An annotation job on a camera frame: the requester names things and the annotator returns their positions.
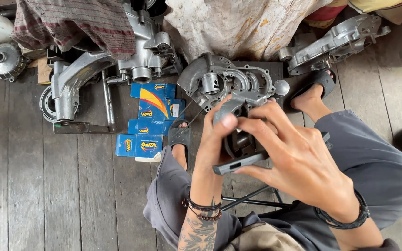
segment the pant leg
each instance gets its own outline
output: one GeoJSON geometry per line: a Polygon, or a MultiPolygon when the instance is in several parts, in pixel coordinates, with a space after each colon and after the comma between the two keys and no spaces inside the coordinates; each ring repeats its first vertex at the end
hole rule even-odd
{"type": "MultiPolygon", "coordinates": [[[[143,214],[175,249],[187,213],[187,208],[182,206],[182,199],[187,198],[191,181],[187,171],[173,157],[171,147],[166,146],[162,151],[158,174],[148,189],[148,202],[143,214]]],[[[218,220],[214,250],[225,248],[241,229],[241,223],[235,215],[222,212],[218,220]]]]}
{"type": "MultiPolygon", "coordinates": [[[[402,216],[402,152],[350,110],[322,117],[315,128],[330,133],[334,161],[365,198],[377,226],[383,229],[398,220],[402,216]]],[[[318,250],[338,250],[328,226],[317,219],[309,205],[300,203],[277,220],[289,223],[318,250]]]]}

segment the tattooed forearm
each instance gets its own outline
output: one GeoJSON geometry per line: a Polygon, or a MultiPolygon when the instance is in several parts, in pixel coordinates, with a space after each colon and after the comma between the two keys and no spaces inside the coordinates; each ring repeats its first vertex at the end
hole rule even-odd
{"type": "MultiPolygon", "coordinates": [[[[203,216],[212,217],[218,214],[213,212],[200,212],[203,216]]],[[[195,214],[187,213],[187,219],[181,229],[178,249],[181,251],[212,251],[217,234],[217,221],[202,221],[195,214]]]]}

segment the white label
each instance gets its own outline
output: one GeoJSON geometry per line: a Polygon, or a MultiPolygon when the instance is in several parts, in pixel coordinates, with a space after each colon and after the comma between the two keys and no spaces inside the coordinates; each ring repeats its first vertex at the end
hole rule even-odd
{"type": "Polygon", "coordinates": [[[173,104],[173,111],[171,111],[171,116],[172,117],[179,116],[179,104],[173,104]]]}

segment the white sack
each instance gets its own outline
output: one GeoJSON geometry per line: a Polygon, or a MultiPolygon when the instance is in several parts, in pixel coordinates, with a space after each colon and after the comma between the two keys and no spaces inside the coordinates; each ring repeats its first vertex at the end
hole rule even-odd
{"type": "Polygon", "coordinates": [[[204,52],[271,61],[300,22],[332,0],[167,0],[167,31],[188,62],[204,52]]]}

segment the tattoo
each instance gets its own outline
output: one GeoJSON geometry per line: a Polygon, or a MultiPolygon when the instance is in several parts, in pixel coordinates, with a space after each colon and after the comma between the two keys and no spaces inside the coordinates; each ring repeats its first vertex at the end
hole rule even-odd
{"type": "MultiPolygon", "coordinates": [[[[218,210],[213,212],[201,212],[203,216],[212,217],[218,214],[218,210]]],[[[181,251],[212,251],[215,244],[215,236],[217,234],[215,226],[216,221],[202,221],[199,219],[186,219],[187,225],[190,226],[187,233],[184,227],[181,229],[179,236],[179,250],[181,251]]]]}

